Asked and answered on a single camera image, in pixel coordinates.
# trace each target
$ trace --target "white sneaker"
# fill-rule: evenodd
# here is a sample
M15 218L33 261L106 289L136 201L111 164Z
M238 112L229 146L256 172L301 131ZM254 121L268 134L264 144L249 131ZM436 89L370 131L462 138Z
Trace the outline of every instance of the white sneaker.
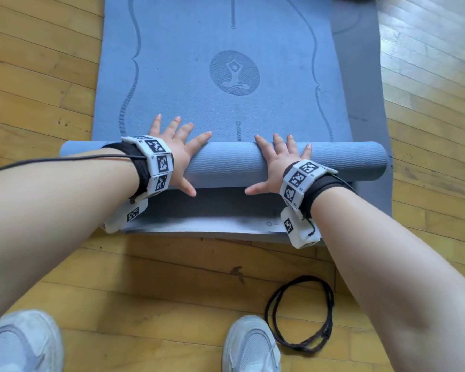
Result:
M0 372L61 372L60 330L42 311L17 311L0 318Z
M280 372L281 353L269 326L245 316L229 330L222 352L222 372Z

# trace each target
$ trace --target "rolled end of mat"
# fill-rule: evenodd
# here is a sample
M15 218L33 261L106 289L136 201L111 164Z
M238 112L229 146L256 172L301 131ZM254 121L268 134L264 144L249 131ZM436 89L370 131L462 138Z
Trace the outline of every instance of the rolled end of mat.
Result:
M100 149L112 141L68 141L60 156ZM306 143L298 143L303 151ZM311 160L337 169L346 181L373 181L384 174L386 150L377 142L315 142ZM184 176L195 188L248 187L267 179L267 164L253 142L209 142Z

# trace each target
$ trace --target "person's left shoe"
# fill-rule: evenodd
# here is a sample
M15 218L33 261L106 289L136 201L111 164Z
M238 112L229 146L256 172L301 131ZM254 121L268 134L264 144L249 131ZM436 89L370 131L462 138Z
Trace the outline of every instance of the person's left shoe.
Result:
M43 311L17 311L0 318L0 372L61 372L60 330Z
M222 352L222 372L281 372L281 353L263 319L245 316L232 325Z

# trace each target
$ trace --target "gray yoga mat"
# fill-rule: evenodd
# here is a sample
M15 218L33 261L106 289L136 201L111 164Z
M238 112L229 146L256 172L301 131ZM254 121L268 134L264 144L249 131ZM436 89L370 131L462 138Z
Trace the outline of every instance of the gray yoga mat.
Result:
M211 130L215 142L279 132L377 141L391 156L375 4L105 0L93 139L146 134L157 113L164 126L176 115L195 123L191 137ZM390 214L389 163L383 177L356 186ZM172 211L152 212L162 201ZM241 188L199 189L194 199L169 191L126 231L286 241L282 206L278 196L246 197Z
M107 141L68 141L60 155L100 149ZM306 144L298 143L303 151ZM386 150L376 142L314 142L311 160L338 171L346 181L372 181L387 167ZM184 173L195 188L248 187L267 179L267 164L252 142L209 142Z

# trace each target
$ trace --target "hand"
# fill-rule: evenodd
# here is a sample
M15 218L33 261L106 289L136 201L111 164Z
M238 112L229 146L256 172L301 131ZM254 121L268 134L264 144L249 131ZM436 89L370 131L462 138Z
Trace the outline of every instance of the hand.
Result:
M312 155L312 145L310 143L306 145L300 157L293 136L288 134L287 140L288 142L285 143L279 134L275 133L274 145L272 146L271 143L268 143L259 135L255 136L255 141L257 141L267 161L269 175L267 181L259 182L246 188L244 191L246 194L279 193L286 168L288 168L291 163L299 162L303 159L310 159Z
M153 119L152 127L148 135L162 138L172 150L174 156L174 171L170 178L170 185L178 187L184 193L194 197L196 196L196 190L191 183L184 178L184 171L188 167L191 157L202 148L210 137L212 137L212 132L202 133L186 143L186 139L193 130L194 125L192 122L183 125L178 130L177 127L181 123L181 116L178 116L174 118L166 130L160 134L161 123L162 115L158 114Z

